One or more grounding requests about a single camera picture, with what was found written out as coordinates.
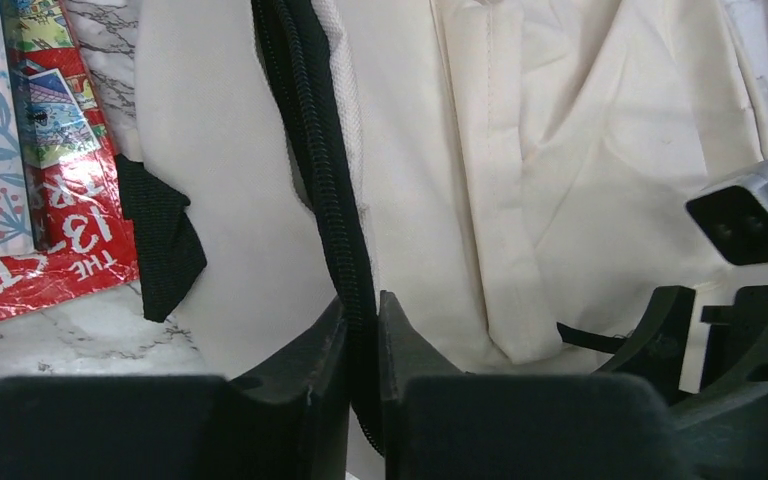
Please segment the cream canvas backpack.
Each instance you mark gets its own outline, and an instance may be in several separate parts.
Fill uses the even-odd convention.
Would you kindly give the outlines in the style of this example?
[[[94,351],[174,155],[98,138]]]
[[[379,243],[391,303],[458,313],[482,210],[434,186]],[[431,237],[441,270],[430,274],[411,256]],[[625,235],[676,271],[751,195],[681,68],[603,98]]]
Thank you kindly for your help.
[[[617,373],[655,290],[685,287],[696,394],[703,308],[768,285],[685,209],[768,160],[718,1],[145,1],[135,73],[146,316],[230,380],[338,301],[344,476],[390,479],[382,292],[462,372],[532,376]]]

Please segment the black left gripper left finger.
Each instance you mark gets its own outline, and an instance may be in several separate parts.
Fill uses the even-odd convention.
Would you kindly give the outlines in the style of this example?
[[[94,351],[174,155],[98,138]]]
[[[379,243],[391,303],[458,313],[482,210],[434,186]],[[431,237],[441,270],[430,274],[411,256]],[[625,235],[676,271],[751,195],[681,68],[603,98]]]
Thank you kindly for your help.
[[[341,479],[347,324],[338,301],[234,379],[0,379],[0,479]]]

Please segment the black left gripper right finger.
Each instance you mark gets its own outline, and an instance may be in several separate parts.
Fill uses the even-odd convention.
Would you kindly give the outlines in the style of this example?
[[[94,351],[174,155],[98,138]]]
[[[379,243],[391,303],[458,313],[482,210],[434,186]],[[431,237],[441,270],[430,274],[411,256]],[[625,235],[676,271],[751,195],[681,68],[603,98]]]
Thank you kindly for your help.
[[[390,479],[690,479],[665,403],[626,374],[481,375],[455,367],[380,295]]]

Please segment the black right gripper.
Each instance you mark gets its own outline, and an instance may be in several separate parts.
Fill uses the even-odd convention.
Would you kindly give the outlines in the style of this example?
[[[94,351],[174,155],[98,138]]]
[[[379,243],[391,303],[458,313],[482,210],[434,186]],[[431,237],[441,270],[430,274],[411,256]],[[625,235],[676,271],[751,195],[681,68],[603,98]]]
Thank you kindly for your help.
[[[706,306],[701,385],[678,387],[695,294],[655,290],[640,329],[602,366],[646,379],[668,403],[678,442],[704,479],[768,479],[768,285],[740,288],[731,305]]]

